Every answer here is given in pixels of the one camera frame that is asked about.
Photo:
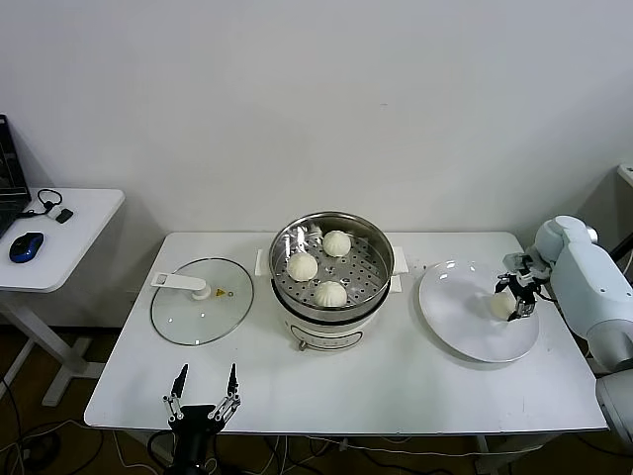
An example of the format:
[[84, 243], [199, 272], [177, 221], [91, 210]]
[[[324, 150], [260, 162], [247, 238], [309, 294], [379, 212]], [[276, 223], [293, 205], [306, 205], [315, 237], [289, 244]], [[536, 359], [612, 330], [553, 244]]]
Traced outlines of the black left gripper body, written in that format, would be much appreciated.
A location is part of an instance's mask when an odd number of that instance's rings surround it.
[[216, 405], [183, 406], [181, 412], [169, 418], [171, 430], [179, 437], [211, 436], [224, 429], [224, 420], [217, 420]]

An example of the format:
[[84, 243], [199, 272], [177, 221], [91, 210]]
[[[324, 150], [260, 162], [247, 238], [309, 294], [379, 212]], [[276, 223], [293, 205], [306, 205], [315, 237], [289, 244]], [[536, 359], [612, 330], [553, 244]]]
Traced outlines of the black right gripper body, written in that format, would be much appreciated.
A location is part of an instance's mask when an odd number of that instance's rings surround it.
[[535, 295], [539, 292], [539, 284], [533, 281], [522, 283], [516, 276], [513, 276], [510, 281], [510, 291], [515, 298], [515, 302], [518, 298], [523, 298], [528, 301], [534, 301], [535, 307]]

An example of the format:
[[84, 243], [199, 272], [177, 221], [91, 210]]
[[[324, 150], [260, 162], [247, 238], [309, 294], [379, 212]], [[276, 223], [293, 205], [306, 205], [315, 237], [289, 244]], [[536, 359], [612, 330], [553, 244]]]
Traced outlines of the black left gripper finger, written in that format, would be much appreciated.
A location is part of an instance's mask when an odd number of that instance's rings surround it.
[[211, 421], [229, 421], [241, 404], [238, 394], [238, 382], [236, 377], [236, 364], [231, 365], [230, 374], [227, 381], [226, 395], [208, 414]]
[[180, 400], [183, 394], [188, 369], [189, 365], [185, 364], [179, 375], [174, 379], [170, 392], [162, 398], [170, 422], [176, 422], [184, 418]]

